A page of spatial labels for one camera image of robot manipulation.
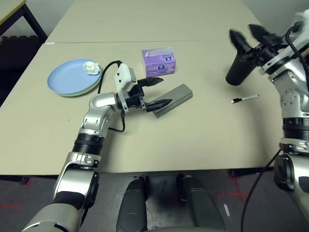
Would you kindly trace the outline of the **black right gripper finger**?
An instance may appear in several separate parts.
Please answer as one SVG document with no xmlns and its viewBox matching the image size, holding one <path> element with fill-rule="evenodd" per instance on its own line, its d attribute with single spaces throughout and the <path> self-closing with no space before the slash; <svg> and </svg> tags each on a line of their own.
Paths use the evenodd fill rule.
<svg viewBox="0 0 309 232">
<path fill-rule="evenodd" d="M 229 37 L 230 37 L 231 43 L 236 48 L 239 54 L 243 55 L 243 54 L 250 52 L 251 46 L 247 43 L 245 37 L 242 35 L 241 32 L 230 29 Z"/>
<path fill-rule="evenodd" d="M 248 27 L 249 27 L 249 30 L 250 30 L 252 36 L 257 41 L 262 41 L 266 36 L 269 35 L 269 32 L 264 27 L 262 27 L 260 25 L 249 24 Z"/>
</svg>

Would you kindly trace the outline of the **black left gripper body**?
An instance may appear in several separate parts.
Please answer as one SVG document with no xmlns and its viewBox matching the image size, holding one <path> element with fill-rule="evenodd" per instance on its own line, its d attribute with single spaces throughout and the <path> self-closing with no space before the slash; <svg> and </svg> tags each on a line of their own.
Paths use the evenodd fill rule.
<svg viewBox="0 0 309 232">
<path fill-rule="evenodd" d="M 125 91 L 125 112 L 128 113 L 130 108 L 146 109 L 147 103 L 144 101 L 143 87 L 146 85 L 143 83 L 137 83 L 132 86 L 130 90 Z"/>
</svg>

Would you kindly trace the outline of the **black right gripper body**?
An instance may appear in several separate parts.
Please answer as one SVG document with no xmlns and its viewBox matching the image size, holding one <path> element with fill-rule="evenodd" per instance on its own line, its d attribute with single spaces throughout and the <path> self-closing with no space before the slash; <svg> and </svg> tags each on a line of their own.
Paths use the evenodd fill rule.
<svg viewBox="0 0 309 232">
<path fill-rule="evenodd" d="M 283 43 L 283 39 L 273 33 L 262 36 L 262 40 L 256 47 L 251 47 L 243 36 L 240 41 L 238 48 L 240 62 L 246 62 L 255 67 L 262 67 L 277 56 Z"/>
</svg>

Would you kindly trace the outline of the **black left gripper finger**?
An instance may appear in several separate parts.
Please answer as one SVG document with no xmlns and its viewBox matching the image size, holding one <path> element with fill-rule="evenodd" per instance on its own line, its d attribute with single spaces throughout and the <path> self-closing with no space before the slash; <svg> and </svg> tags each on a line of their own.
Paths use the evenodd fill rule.
<svg viewBox="0 0 309 232">
<path fill-rule="evenodd" d="M 154 101 L 152 103 L 147 103 L 145 111 L 146 112 L 152 112 L 152 111 L 159 110 L 159 109 L 167 106 L 171 102 L 172 102 L 172 99 L 162 99 L 162 100 Z"/>
<path fill-rule="evenodd" d="M 164 80 L 159 77 L 149 77 L 140 79 L 137 81 L 137 84 L 141 87 L 150 87 L 159 84 L 160 82 L 163 82 Z"/>
</svg>

